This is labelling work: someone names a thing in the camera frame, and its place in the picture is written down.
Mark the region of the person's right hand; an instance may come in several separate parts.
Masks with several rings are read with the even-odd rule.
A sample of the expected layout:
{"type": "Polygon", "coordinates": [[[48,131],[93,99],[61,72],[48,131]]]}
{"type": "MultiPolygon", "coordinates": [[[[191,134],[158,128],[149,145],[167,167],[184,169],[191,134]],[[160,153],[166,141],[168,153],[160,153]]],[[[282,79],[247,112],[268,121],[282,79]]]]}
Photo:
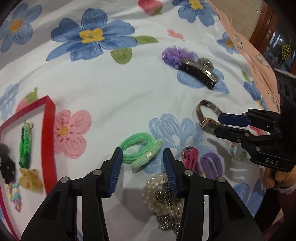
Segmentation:
{"type": "Polygon", "coordinates": [[[280,193],[291,194],[295,190],[295,169],[296,166],[290,172],[283,172],[265,167],[264,187],[278,189],[280,193]]]}

